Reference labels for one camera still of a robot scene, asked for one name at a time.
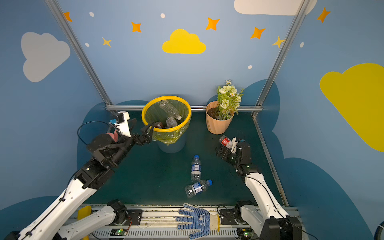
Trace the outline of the red yellow tea bottle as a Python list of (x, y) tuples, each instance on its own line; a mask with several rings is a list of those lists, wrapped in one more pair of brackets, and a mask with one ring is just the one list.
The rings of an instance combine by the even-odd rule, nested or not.
[(158, 128), (158, 129), (165, 129), (164, 125), (162, 122), (156, 122), (155, 125), (154, 125), (155, 128)]

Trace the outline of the crushed clear bottle red label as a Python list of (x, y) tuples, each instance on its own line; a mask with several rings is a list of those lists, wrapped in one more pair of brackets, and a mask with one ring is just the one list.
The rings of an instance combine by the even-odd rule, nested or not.
[(219, 142), (221, 143), (221, 145), (223, 145), (224, 147), (228, 148), (228, 149), (232, 149), (232, 146), (233, 146), (233, 142), (230, 138), (226, 137), (225, 135), (222, 135), (220, 138), (219, 138)]

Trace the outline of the clear bottle white cap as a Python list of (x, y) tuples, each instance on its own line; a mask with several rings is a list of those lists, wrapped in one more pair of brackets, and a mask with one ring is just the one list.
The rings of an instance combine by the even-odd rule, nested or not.
[(166, 125), (167, 125), (167, 128), (170, 129), (170, 128), (177, 127), (178, 122), (173, 117), (167, 117)]

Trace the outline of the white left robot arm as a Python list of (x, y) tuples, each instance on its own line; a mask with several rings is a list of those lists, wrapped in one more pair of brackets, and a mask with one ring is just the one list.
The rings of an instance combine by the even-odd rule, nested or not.
[(141, 134), (131, 134), (129, 124), (115, 124), (114, 133), (98, 135), (87, 145), (91, 159), (69, 180), (62, 194), (31, 224), (21, 231), (10, 232), (7, 240), (81, 240), (93, 231), (109, 225), (123, 224), (127, 208), (112, 200), (101, 210), (70, 225), (65, 225), (78, 207), (99, 190), (114, 174), (115, 169), (133, 146), (152, 141), (154, 123), (141, 129)]

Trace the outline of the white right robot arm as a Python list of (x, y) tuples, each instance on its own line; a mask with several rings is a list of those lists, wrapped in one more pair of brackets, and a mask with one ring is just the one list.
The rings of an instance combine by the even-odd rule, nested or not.
[(240, 205), (240, 220), (246, 222), (259, 240), (301, 240), (302, 224), (291, 217), (269, 189), (264, 175), (252, 161), (251, 147), (245, 142), (223, 144), (216, 154), (232, 165), (238, 176), (251, 191), (258, 209), (253, 205)]

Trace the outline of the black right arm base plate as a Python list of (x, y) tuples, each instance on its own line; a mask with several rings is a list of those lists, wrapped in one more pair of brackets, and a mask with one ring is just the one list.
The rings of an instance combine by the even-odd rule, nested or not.
[(219, 217), (222, 225), (238, 225), (239, 222), (236, 219), (235, 209), (219, 209)]

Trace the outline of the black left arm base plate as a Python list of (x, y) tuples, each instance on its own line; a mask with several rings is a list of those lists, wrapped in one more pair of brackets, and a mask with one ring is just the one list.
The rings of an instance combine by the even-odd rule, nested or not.
[(132, 209), (127, 210), (127, 222), (131, 226), (139, 226), (141, 224), (141, 219), (143, 215), (143, 210)]

